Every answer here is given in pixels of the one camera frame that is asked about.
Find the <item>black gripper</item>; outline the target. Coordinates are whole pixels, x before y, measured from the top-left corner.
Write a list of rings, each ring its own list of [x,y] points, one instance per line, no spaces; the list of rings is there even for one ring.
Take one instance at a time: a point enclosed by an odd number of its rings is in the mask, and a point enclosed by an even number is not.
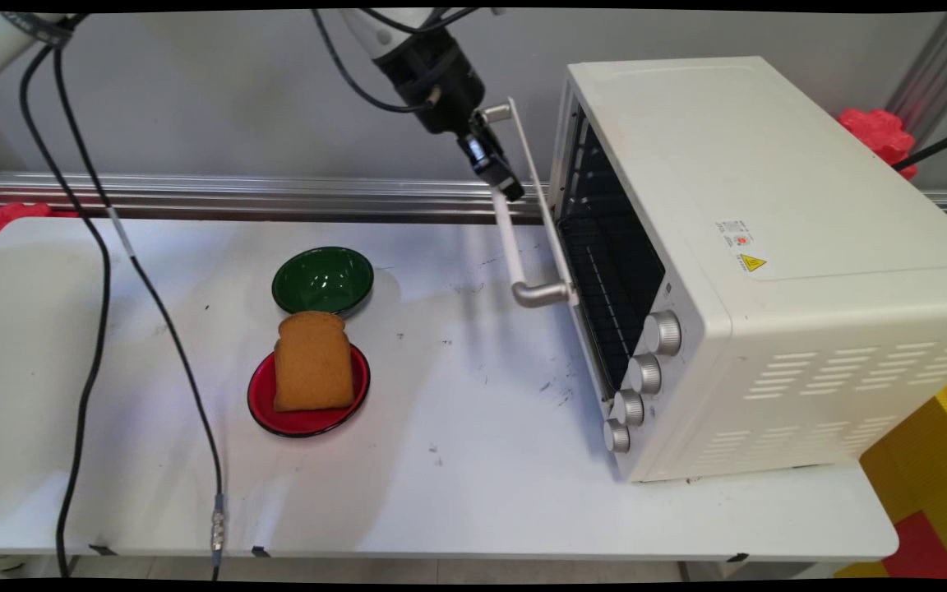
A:
[[[409,106],[432,134],[452,132],[473,172],[507,201],[525,195],[495,132],[471,132],[470,120],[480,108],[486,87],[457,40],[448,33],[413,36],[375,59]]]

